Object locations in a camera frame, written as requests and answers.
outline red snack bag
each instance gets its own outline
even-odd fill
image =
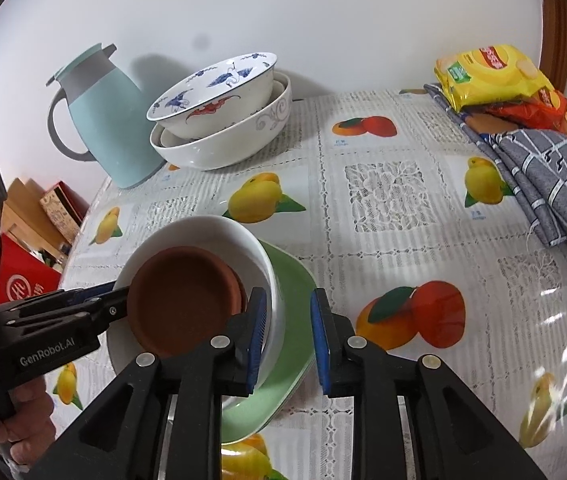
[[[1,235],[0,304],[57,290],[62,276]]]
[[[544,87],[519,102],[487,105],[485,111],[526,128],[555,130],[567,135],[567,98],[559,90]]]

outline jug lid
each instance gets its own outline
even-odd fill
[[[46,86],[48,86],[50,83],[52,83],[55,80],[59,81],[59,78],[63,77],[65,74],[70,72],[73,68],[75,68],[79,63],[81,63],[84,59],[87,59],[88,57],[92,56],[95,52],[98,52],[99,50],[102,50],[101,43],[96,43],[93,46],[91,46],[90,48],[84,50],[84,52],[79,54],[75,59],[73,59],[66,66],[57,70],[57,72],[55,72],[54,75],[46,82]]]

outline human hand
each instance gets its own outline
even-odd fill
[[[16,442],[10,448],[15,462],[32,467],[54,442],[55,428],[50,420],[54,404],[46,393],[46,382],[38,377],[12,391],[17,413],[0,421],[0,443]]]

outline crane pattern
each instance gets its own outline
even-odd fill
[[[252,69],[253,67],[249,66],[247,68],[242,68],[241,70],[237,70],[233,62],[232,66],[228,67],[228,72],[217,76],[215,79],[213,79],[208,83],[208,88],[212,88],[213,86],[217,86],[222,83],[225,83],[229,88],[232,88],[232,85],[236,85],[237,83],[239,83],[242,77],[243,78],[248,77],[250,72],[252,72]]]
[[[179,109],[179,108],[182,108],[182,110],[185,110],[186,108],[188,108],[190,106],[190,101],[188,99],[186,99],[184,97],[184,95],[186,94],[186,92],[190,92],[191,90],[192,90],[192,88],[189,88],[187,90],[184,90],[183,92],[179,92],[179,94],[177,94],[170,101],[168,101],[166,104],[164,104],[164,107],[171,106],[173,111],[176,111],[176,109]]]

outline terracotta plant saucer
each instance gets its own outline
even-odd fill
[[[237,274],[221,258],[198,247],[172,247],[132,279],[128,322],[142,347],[164,358],[222,333],[245,303]]]

